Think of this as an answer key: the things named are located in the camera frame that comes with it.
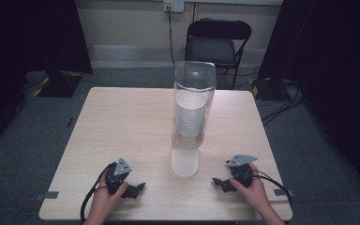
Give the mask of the clear plastic cup dispenser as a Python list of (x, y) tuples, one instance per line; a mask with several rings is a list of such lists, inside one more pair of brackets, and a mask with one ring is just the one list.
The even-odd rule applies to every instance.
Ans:
[[(199, 170), (199, 150), (217, 86), (216, 67), (212, 63), (184, 61), (175, 64), (173, 117), (172, 117), (172, 171), (181, 177), (193, 176)], [(205, 115), (202, 132), (187, 137), (179, 134), (175, 128), (175, 97), (182, 91), (203, 93), (206, 96)]]

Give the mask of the black curtain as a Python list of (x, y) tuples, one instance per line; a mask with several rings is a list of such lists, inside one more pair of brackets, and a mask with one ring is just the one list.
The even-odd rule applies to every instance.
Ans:
[(301, 83), (360, 175), (360, 0), (283, 0), (258, 77)]

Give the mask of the black folding chair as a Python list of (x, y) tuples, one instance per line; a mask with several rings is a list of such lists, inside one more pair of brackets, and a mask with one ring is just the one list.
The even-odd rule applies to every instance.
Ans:
[(213, 63), (232, 69), (231, 89), (234, 89), (245, 46), (251, 37), (250, 25), (238, 20), (202, 18), (191, 23), (187, 29), (186, 61)]

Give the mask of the person's right hand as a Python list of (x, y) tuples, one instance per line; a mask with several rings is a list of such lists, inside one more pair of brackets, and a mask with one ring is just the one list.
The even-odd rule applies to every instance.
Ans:
[(257, 167), (253, 163), (250, 163), (250, 167), (255, 174), (250, 187), (244, 187), (233, 178), (230, 180), (230, 183), (259, 214), (267, 213), (271, 209), (271, 204), (266, 196), (263, 182), (258, 178)]

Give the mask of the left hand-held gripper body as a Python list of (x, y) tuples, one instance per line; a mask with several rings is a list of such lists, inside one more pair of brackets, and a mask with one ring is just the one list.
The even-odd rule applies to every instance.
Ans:
[(111, 195), (119, 189), (131, 171), (131, 167), (122, 157), (120, 157), (117, 162), (113, 162), (109, 166), (105, 175), (105, 182)]

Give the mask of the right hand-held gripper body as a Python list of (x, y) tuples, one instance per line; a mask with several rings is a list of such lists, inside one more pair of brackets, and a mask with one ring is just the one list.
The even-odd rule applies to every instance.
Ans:
[(250, 163), (257, 159), (258, 158), (254, 156), (235, 154), (230, 160), (226, 161), (226, 164), (230, 168), (233, 178), (245, 188), (249, 188), (252, 184), (253, 177)]

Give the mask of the white wall socket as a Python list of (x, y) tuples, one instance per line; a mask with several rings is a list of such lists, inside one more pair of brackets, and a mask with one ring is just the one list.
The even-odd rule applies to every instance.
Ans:
[(163, 10), (166, 12), (183, 13), (185, 2), (181, 0), (164, 0)]

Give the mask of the black stand base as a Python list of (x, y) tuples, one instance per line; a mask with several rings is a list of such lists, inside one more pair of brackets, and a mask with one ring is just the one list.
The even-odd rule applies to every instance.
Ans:
[(34, 93), (42, 98), (71, 98), (83, 75), (76, 72), (51, 70)]
[(276, 82), (271, 78), (256, 79), (249, 81), (251, 92), (258, 100), (263, 101), (290, 101), (292, 98), (282, 82)]

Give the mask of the stack of white paper cups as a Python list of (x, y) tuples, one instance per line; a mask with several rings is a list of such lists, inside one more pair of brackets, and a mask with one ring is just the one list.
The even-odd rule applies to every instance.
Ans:
[(175, 97), (175, 128), (187, 137), (197, 136), (203, 130), (206, 96), (186, 90)]

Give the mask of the grey tape strip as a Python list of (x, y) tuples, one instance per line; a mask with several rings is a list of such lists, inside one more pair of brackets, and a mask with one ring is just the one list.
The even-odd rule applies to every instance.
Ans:
[(59, 192), (58, 191), (46, 191), (43, 193), (38, 193), (34, 200), (43, 202), (45, 199), (56, 199), (58, 197)]
[[(274, 192), (276, 196), (286, 195), (285, 191), (280, 188), (274, 189)], [(291, 197), (294, 196), (294, 192), (292, 190), (288, 190), (288, 193)]]

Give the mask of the person's left hand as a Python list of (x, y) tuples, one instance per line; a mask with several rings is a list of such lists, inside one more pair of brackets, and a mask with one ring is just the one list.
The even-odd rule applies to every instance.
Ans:
[(106, 188), (106, 183), (101, 180), (94, 193), (93, 201), (87, 218), (107, 219), (113, 212), (122, 194), (127, 190), (128, 182), (124, 182), (117, 191), (111, 195)]

